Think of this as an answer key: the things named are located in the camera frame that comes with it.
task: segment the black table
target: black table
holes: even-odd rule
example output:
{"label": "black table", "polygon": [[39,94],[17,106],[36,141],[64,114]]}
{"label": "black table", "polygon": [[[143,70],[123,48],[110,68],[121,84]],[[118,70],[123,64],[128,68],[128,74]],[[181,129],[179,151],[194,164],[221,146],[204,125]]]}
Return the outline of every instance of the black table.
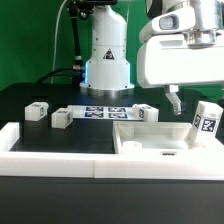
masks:
{"label": "black table", "polygon": [[[193,90],[179,96],[188,110],[177,117],[163,89],[139,88],[133,96],[103,99],[80,94],[76,86],[14,84],[0,92],[0,125],[21,123],[15,151],[114,153],[111,120],[77,119],[66,130],[52,130],[51,113],[67,105],[146,103],[160,109],[160,121],[192,122],[198,100],[208,101]],[[43,101],[49,103],[48,116],[38,123],[24,121],[24,107]],[[223,137],[221,124],[218,138],[223,142]],[[223,207],[222,181],[0,177],[1,224],[223,224]]]}

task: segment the white cube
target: white cube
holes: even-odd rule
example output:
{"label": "white cube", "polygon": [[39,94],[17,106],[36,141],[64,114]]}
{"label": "white cube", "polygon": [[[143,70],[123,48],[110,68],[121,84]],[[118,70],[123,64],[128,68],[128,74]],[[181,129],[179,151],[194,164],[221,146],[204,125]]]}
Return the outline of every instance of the white cube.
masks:
{"label": "white cube", "polygon": [[195,143],[203,143],[214,138],[222,117],[223,108],[215,103],[199,101],[192,129],[190,131],[190,139]]}
{"label": "white cube", "polygon": [[146,122],[158,121],[159,110],[147,104],[134,104],[132,106],[132,110],[135,117],[141,118]]}
{"label": "white cube", "polygon": [[49,105],[45,102],[35,102],[25,107],[25,120],[39,121],[47,115]]}
{"label": "white cube", "polygon": [[65,129],[73,121],[72,110],[67,108],[60,108],[51,115],[52,128],[62,128]]}

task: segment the white container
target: white container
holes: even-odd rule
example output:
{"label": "white container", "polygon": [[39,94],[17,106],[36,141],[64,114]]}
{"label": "white container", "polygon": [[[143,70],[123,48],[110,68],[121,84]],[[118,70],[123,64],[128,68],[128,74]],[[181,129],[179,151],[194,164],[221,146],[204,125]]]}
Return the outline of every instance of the white container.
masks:
{"label": "white container", "polygon": [[195,145],[189,137],[190,123],[114,121],[116,154],[171,155],[193,149],[224,149],[216,138]]}

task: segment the white box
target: white box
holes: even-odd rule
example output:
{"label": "white box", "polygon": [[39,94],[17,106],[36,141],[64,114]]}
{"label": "white box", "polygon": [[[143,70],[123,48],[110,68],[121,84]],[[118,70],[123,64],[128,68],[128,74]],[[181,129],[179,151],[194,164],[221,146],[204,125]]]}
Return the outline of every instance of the white box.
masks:
{"label": "white box", "polygon": [[51,115],[52,128],[65,129],[73,121],[72,111],[67,108],[60,108]]}
{"label": "white box", "polygon": [[190,131],[190,139],[195,143],[209,142],[215,138],[223,108],[215,103],[199,101]]}
{"label": "white box", "polygon": [[136,118],[140,118],[146,122],[158,121],[159,110],[147,104],[134,104],[132,110]]}
{"label": "white box", "polygon": [[194,144],[190,139],[190,123],[114,121],[113,141],[116,154],[138,156],[175,156],[195,149],[222,149],[224,145],[216,138]]}
{"label": "white box", "polygon": [[39,121],[47,115],[49,105],[45,102],[35,102],[25,107],[25,120]]}

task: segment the green backdrop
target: green backdrop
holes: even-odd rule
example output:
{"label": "green backdrop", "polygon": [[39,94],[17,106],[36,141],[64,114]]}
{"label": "green backdrop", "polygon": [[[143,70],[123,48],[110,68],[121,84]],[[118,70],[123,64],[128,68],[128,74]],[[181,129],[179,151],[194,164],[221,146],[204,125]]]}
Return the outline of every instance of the green backdrop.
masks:
{"label": "green backdrop", "polygon": [[[35,82],[52,70],[54,32],[63,0],[3,1],[0,7],[0,90],[17,82]],[[127,18],[128,2],[119,2],[114,10]],[[130,1],[127,60],[131,63],[131,81],[136,84],[136,56],[141,46],[138,35],[147,23],[145,1]],[[79,21],[81,52],[91,56],[91,20]],[[59,26],[56,68],[73,65],[71,23],[66,9]],[[219,85],[193,87],[216,101]]]}

